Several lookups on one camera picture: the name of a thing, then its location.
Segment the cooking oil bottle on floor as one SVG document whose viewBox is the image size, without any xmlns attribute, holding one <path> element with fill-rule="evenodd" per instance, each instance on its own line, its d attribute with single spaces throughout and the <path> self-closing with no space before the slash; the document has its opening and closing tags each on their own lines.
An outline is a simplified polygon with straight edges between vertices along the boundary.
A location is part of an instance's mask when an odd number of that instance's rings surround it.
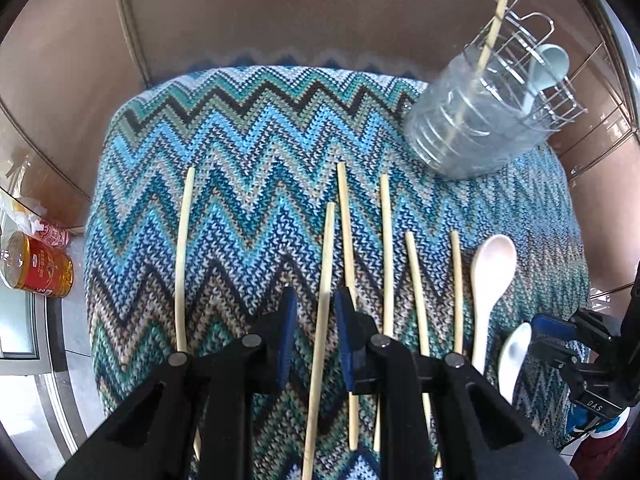
<svg viewBox="0 0 640 480">
<path fill-rule="evenodd" d="M 63 298 L 72 289 L 74 265 L 62 250 L 14 231 L 2 240 L 1 276 L 13 289 Z"/>
</svg>

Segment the zigzag knitted cloth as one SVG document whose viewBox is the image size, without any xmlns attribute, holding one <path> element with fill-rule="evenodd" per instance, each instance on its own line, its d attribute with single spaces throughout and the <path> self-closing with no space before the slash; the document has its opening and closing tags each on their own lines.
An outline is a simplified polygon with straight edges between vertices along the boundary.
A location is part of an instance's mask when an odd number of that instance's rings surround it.
<svg viewBox="0 0 640 480">
<path fill-rule="evenodd" d="M 402 118 L 424 85 L 313 67 L 217 68 L 135 96 L 107 127 L 85 234 L 84 285 L 96 388 L 107 411 L 176 346 L 175 260 L 184 179 L 194 173 L 186 250 L 186 343 L 224 348 L 282 289 L 298 298 L 288 383 L 254 401 L 257 479 L 302 472 L 326 210 L 347 174 L 357 307 L 383 310 L 380 188 L 390 189 L 394 335 L 418 344 L 405 236 L 420 263 L 431 355 L 454 343 L 451 237 L 470 263 L 503 234 L 518 253 L 491 313 L 485 375 L 503 341 L 537 313 L 588 300 L 584 245 L 565 171 L 541 145 L 495 174 L 448 181 L 414 156 Z"/>
</svg>

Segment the white ceramic spoon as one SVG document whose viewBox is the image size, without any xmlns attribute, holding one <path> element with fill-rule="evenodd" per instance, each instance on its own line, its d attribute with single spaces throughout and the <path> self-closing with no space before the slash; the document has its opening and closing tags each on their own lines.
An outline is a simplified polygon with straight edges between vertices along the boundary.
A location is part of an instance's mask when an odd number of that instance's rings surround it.
<svg viewBox="0 0 640 480">
<path fill-rule="evenodd" d="M 474 309 L 472 365 L 481 374 L 486 366 L 489 321 L 492 309 L 514 279 L 515 246 L 510 237 L 496 234 L 477 248 L 471 266 Z"/>
<path fill-rule="evenodd" d="M 524 364 L 532 335 L 532 326 L 529 322 L 520 324 L 516 330 L 506 338 L 506 342 L 500 352 L 498 361 L 498 388 L 500 394 L 510 404 L 513 403 L 518 375 Z"/>
</svg>

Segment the red snack bag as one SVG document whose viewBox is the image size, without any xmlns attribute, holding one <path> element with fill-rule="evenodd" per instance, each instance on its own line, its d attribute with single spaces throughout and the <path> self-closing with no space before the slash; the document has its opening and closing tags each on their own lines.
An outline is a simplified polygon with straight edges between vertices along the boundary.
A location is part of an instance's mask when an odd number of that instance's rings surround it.
<svg viewBox="0 0 640 480">
<path fill-rule="evenodd" d="M 70 244 L 70 232 L 66 229 L 39 217 L 31 218 L 29 223 L 32 237 L 40 242 L 58 249 L 64 249 Z"/>
</svg>

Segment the copper lower cabinets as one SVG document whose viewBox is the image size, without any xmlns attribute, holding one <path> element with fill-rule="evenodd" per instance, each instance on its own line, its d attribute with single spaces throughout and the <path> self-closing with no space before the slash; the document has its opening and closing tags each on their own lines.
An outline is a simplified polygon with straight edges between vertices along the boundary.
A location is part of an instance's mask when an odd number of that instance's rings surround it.
<svg viewBox="0 0 640 480">
<path fill-rule="evenodd" d="M 490 0 L 1 0 L 1 187 L 85 221 L 106 126 L 153 84 L 214 66 L 299 64 L 434 77 Z M 586 114 L 550 141 L 570 182 L 597 306 L 639 260 L 639 61 L 606 0 L 521 0 L 552 18 Z"/>
</svg>

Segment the pale blue ceramic spoon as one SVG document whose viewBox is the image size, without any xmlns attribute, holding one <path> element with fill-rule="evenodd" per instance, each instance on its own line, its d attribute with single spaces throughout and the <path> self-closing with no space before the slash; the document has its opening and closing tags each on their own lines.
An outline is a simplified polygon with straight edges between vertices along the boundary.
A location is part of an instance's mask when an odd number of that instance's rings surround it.
<svg viewBox="0 0 640 480">
<path fill-rule="evenodd" d="M 544 90 L 560 84 L 568 74 L 570 58 L 557 44 L 541 44 L 534 49 L 528 64 L 522 112 L 528 115 Z"/>
</svg>

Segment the bamboo chopstick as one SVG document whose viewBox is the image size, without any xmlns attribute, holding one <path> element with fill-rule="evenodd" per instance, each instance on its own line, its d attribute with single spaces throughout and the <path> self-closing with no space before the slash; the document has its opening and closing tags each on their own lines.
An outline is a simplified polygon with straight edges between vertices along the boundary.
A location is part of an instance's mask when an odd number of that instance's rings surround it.
<svg viewBox="0 0 640 480">
<path fill-rule="evenodd" d="M 454 139 L 461 130 L 465 110 L 468 108 L 464 102 L 464 98 L 472 98 L 473 93 L 476 92 L 477 84 L 480 82 L 480 76 L 484 74 L 484 70 L 489 62 L 491 53 L 494 50 L 500 28 L 504 21 L 504 17 L 506 16 L 506 10 L 508 10 L 508 3 L 509 0 L 497 0 L 494 16 L 492 17 L 488 31 L 484 36 L 482 50 L 480 50 L 480 56 L 478 57 L 473 76 L 464 89 L 459 91 L 461 103 L 458 106 L 457 115 L 454 116 L 454 123 L 449 128 L 446 137 L 446 144 L 448 148 L 454 147 Z"/>
<path fill-rule="evenodd" d="M 345 285 L 352 296 L 352 304 L 357 303 L 355 285 L 354 245 L 352 244 L 352 225 L 350 224 L 350 209 L 346 164 L 339 162 L 337 168 L 338 199 L 341 208 L 341 227 L 343 240 L 343 266 Z M 358 396 L 348 395 L 348 444 L 355 452 L 359 445 L 359 402 Z"/>
<path fill-rule="evenodd" d="M 414 239 L 413 232 L 405 232 L 405 242 L 411 273 L 414 304 L 416 305 L 416 322 L 418 323 L 420 355 L 430 356 L 431 352 L 430 342 L 428 341 L 428 323 L 424 301 L 424 291 L 421 280 L 418 251 L 416 250 L 416 240 Z M 422 400 L 427 430 L 431 430 L 432 406 L 430 396 L 427 393 L 423 393 Z M 436 455 L 434 464 L 438 469 L 440 468 L 440 466 L 442 466 L 439 452 Z"/>
<path fill-rule="evenodd" d="M 393 222 L 390 206 L 390 181 L 388 174 L 380 177 L 380 201 L 383 240 L 383 334 L 394 336 L 394 252 Z"/>
<path fill-rule="evenodd" d="M 463 353 L 464 311 L 463 278 L 459 233 L 450 233 L 452 276 L 454 277 L 454 352 Z"/>
<path fill-rule="evenodd" d="M 303 454 L 302 480 L 311 480 L 314 472 L 314 451 L 316 450 L 317 425 L 320 411 L 324 355 L 326 354 L 326 333 L 328 332 L 333 272 L 335 204 L 326 205 L 324 218 L 321 272 L 318 293 L 316 331 L 314 332 L 314 356 L 312 357 L 309 403 L 305 445 Z"/>
<path fill-rule="evenodd" d="M 177 351 L 186 353 L 186 246 L 188 246 L 190 211 L 193 196 L 195 168 L 190 167 L 184 180 L 176 245 L 175 265 L 175 331 Z"/>
</svg>

